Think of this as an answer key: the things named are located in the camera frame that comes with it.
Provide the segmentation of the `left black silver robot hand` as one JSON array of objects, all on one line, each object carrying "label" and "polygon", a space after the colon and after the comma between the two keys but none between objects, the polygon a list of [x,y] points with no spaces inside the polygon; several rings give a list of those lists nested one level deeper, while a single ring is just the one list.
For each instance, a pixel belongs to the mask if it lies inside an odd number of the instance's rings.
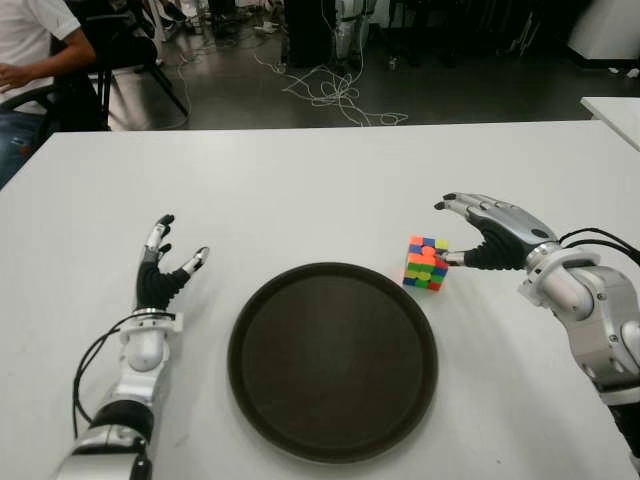
[{"label": "left black silver robot hand", "polygon": [[170,243],[164,243],[164,238],[170,233],[174,220],[172,214],[163,215],[154,224],[143,245],[136,275],[135,311],[166,311],[173,298],[207,261],[210,249],[201,247],[181,267],[171,272],[160,270],[161,259],[172,248]]}]

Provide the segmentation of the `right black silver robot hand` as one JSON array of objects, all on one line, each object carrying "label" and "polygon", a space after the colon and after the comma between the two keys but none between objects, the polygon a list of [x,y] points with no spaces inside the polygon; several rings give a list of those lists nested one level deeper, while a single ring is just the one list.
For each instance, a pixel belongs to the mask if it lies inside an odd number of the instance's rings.
[{"label": "right black silver robot hand", "polygon": [[480,232],[482,242],[466,251],[447,251],[440,258],[450,266],[479,270],[522,270],[539,247],[559,248],[554,232],[528,211],[482,194],[449,193],[434,205],[463,217]]}]

